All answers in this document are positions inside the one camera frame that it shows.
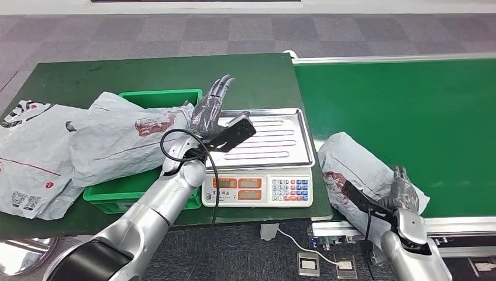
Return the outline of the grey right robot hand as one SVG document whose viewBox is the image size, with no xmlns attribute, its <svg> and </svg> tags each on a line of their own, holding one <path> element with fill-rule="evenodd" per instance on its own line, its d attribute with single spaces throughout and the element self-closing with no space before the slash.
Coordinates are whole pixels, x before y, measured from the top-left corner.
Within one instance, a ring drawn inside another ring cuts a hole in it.
<svg viewBox="0 0 496 281">
<path fill-rule="evenodd" d="M 419 211 L 419 197 L 403 166 L 394 166 L 390 193 L 382 200 L 382 205 L 390 210 L 404 208 L 413 213 Z"/>
</svg>

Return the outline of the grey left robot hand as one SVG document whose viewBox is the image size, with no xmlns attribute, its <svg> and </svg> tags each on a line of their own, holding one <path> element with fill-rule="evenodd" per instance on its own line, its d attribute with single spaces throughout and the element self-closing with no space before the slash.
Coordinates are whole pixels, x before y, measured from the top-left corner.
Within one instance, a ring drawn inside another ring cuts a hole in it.
<svg viewBox="0 0 496 281">
<path fill-rule="evenodd" d="M 192 133 L 206 139 L 221 130 L 218 119 L 222 103 L 234 80 L 235 78 L 230 74 L 217 79 L 207 94 L 196 104 L 189 125 Z"/>
</svg>

